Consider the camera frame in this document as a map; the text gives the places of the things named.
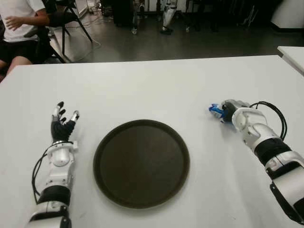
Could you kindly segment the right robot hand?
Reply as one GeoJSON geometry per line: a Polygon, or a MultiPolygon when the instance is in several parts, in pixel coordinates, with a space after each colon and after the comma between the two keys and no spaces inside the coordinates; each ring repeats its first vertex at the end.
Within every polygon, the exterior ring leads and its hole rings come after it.
{"type": "Polygon", "coordinates": [[[250,107],[250,104],[241,100],[228,99],[221,103],[221,109],[224,111],[222,121],[232,122],[232,115],[234,112],[243,107],[250,107]]]}

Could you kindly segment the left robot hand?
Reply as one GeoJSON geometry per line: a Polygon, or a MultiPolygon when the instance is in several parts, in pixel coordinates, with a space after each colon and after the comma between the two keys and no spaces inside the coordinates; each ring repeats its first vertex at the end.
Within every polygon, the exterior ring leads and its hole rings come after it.
{"type": "Polygon", "coordinates": [[[50,130],[53,143],[67,142],[80,117],[79,111],[76,110],[73,112],[71,118],[66,121],[67,119],[65,117],[62,118],[62,115],[66,112],[63,106],[64,102],[59,102],[52,113],[50,130]]]}

